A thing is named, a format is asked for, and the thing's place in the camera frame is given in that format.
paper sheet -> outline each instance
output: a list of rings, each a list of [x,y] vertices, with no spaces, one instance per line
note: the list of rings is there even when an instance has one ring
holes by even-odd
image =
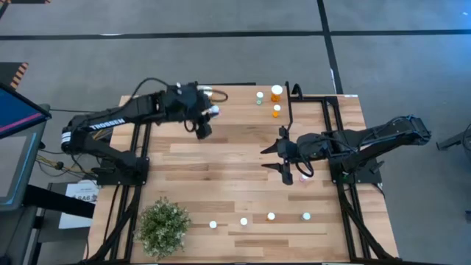
[[[68,184],[65,195],[96,204],[98,188],[90,180],[81,180],[77,184]],[[60,215],[59,229],[90,227],[92,219],[67,213]]]

potted plant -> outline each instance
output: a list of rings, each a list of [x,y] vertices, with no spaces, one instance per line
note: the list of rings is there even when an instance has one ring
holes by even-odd
[[[185,209],[167,198],[160,198],[139,216],[135,240],[142,242],[146,255],[160,260],[183,249],[183,237],[190,223]]]

cable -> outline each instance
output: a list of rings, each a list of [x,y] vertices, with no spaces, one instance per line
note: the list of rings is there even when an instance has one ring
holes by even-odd
[[[217,93],[219,95],[224,96],[223,99],[213,99],[213,97],[211,97],[211,99],[210,99],[211,102],[226,102],[229,99],[229,96],[224,91],[220,91],[220,90],[217,90],[217,89],[204,89],[204,88],[202,90],[207,91],[207,92]]]
[[[357,146],[358,151],[360,150],[360,147],[361,147],[361,145],[363,144],[363,142],[365,142],[368,138],[370,138],[371,136],[373,136],[373,135],[376,134],[376,133],[382,132],[382,131],[383,131],[384,129],[386,129],[391,123],[396,122],[396,121],[401,120],[401,119],[407,119],[407,117],[406,117],[406,116],[398,116],[398,117],[395,117],[395,118],[391,119],[390,121],[386,122],[386,124],[384,124],[378,131],[376,131],[376,132],[373,131],[373,132],[371,132],[370,134],[368,134],[368,135],[366,135],[365,137],[363,137],[363,138],[359,141],[359,144],[358,144],[358,146]]]
[[[85,246],[87,247],[87,254],[85,255],[85,259],[88,259],[88,253],[90,252],[88,249],[88,238],[86,238]]]
[[[194,121],[191,122],[193,127],[191,129],[188,128],[188,125],[186,125],[186,120],[183,122],[183,126],[185,127],[185,130],[189,133],[192,133],[196,130],[196,123]]]
[[[64,110],[64,109],[56,109],[56,108],[49,109],[49,111],[59,111],[59,112],[69,112],[69,113],[95,113],[95,112],[98,112],[98,111],[92,111],[92,110]]]
[[[82,177],[82,176],[80,176],[80,175],[78,175],[78,174],[76,174],[76,173],[73,173],[73,172],[71,172],[71,171],[69,171],[69,170],[65,170],[65,171],[62,170],[62,173],[56,174],[56,175],[50,174],[50,173],[48,173],[46,170],[44,170],[43,166],[48,166],[48,167],[54,169],[53,166],[50,166],[49,164],[46,164],[46,163],[41,162],[41,161],[39,161],[39,160],[36,160],[36,162],[38,162],[39,169],[40,169],[44,174],[46,174],[46,175],[48,175],[48,176],[50,176],[50,177],[60,177],[60,176],[62,176],[62,175],[64,175],[64,174],[70,174],[70,175],[72,175],[72,176],[74,176],[74,177],[77,177],[77,178],[83,180],[83,177]]]
[[[106,222],[105,235],[103,236],[103,244],[106,242],[106,236],[108,235],[108,228],[110,227],[111,213],[115,207],[115,199],[119,190],[119,185],[116,186],[115,192],[113,193],[113,198],[111,199],[110,212],[108,213],[108,220]]]
[[[56,162],[56,161],[53,161],[53,160],[49,160],[49,159],[45,158],[42,155],[37,155],[36,159],[50,165],[52,168],[57,169],[57,170],[67,169],[70,172],[82,173],[81,171],[76,171],[74,169],[74,166],[76,165],[75,163],[72,165],[72,167],[67,167],[67,166],[64,166],[64,163],[62,163],[60,161]]]
[[[91,180],[96,180],[96,176],[93,176],[92,174],[87,173],[87,172],[83,169],[82,165],[80,165],[80,163],[77,162],[77,160],[75,159],[74,155],[71,154],[71,158],[72,158],[73,162],[78,165],[80,171],[81,171],[83,174],[85,174],[85,176],[90,177]]]
[[[125,108],[130,102],[131,100],[134,98],[134,96],[137,94],[137,92],[139,91],[139,89],[141,89],[142,85],[148,81],[155,81],[155,82],[159,82],[160,84],[162,85],[165,85],[165,86],[169,86],[169,84],[167,84],[165,81],[161,80],[161,79],[158,79],[156,77],[147,77],[146,79],[142,80],[138,86],[134,89],[134,91],[132,92],[132,95],[131,97],[126,101],[126,103],[124,103],[124,105],[122,105],[121,107],[119,107],[118,109],[114,110],[114,111],[110,111],[109,113],[105,113],[105,114],[102,114],[100,116],[97,116],[97,117],[93,117],[92,119],[84,119],[78,126],[80,127],[84,122],[86,121],[93,121],[93,120],[96,120],[96,119],[100,119],[100,118],[104,118],[106,116],[109,116],[109,115],[113,115],[117,112],[119,112],[120,110],[122,110],[123,108]]]
[[[321,138],[323,138],[323,139],[325,139],[325,140],[335,141],[335,142],[337,142],[337,143],[339,143],[339,144],[341,144],[341,145],[347,147],[347,148],[348,148],[350,151],[352,151],[352,152],[358,152],[357,149],[355,149],[355,148],[349,146],[348,144],[344,143],[343,141],[340,141],[339,139],[335,139],[335,138],[331,138],[331,137],[326,137],[326,136],[323,136],[323,135],[321,136]]]
[[[461,143],[463,144],[463,147],[468,150],[468,151],[471,151],[471,148],[469,146],[467,146],[467,142],[466,142],[466,133],[468,132],[468,130],[470,129],[471,127],[471,124],[468,125],[468,127],[466,127],[466,130],[463,132],[463,139],[461,140]]]
[[[297,170],[301,172],[301,174],[305,175],[306,177],[313,177],[314,176],[314,168],[312,167],[312,164],[309,160],[306,160],[303,155],[300,155],[302,163],[304,166],[309,170],[309,174],[306,173],[304,170],[301,169],[299,162],[295,163],[294,165],[296,166]]]
[[[46,152],[46,153],[53,154],[53,155],[61,155],[61,154],[64,154],[64,152],[51,152],[51,151],[48,151],[48,150],[45,150],[45,149],[39,149],[39,151],[41,151],[41,152]]]

black line on floor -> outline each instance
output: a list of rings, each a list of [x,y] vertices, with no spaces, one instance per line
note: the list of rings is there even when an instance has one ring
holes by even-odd
[[[237,38],[237,37],[307,37],[322,36],[321,31],[248,31],[248,32],[175,32],[120,35],[5,35],[0,40],[129,40],[160,38]]]
[[[336,30],[332,36],[420,36],[420,35],[471,35],[471,29],[418,29],[418,30]]]
[[[339,66],[337,65],[336,53],[333,50],[332,37],[330,36],[329,23],[327,21],[327,13],[325,12],[325,6],[323,0],[317,0],[317,7],[319,8],[319,14],[322,23],[322,32],[324,33],[325,48],[327,49],[327,56],[329,57],[330,70],[333,75],[333,84],[337,94],[343,94],[344,89],[341,86]]]
[[[12,4],[45,4],[45,0],[12,0]]]
[[[0,18],[3,16],[5,11],[7,11],[8,3],[3,3],[3,5],[0,8]]]

white label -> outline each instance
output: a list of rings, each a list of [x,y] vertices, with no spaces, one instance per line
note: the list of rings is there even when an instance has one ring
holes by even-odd
[[[65,137],[65,138],[62,138],[62,141],[60,142],[61,144],[64,144],[65,142],[67,141],[71,141],[71,138],[70,137]]]
[[[106,122],[103,122],[101,124],[91,125],[90,128],[92,128],[94,130],[97,130],[97,129],[107,128],[107,127],[120,125],[120,124],[124,124],[124,123],[126,123],[126,122],[123,119],[116,119],[116,120],[112,120],[112,121],[106,121]]]
[[[65,195],[67,197],[96,204],[98,191],[95,181],[92,183],[92,180],[81,180],[77,184],[68,184]],[[90,227],[91,222],[92,219],[89,218],[62,213],[60,215],[59,229]]]

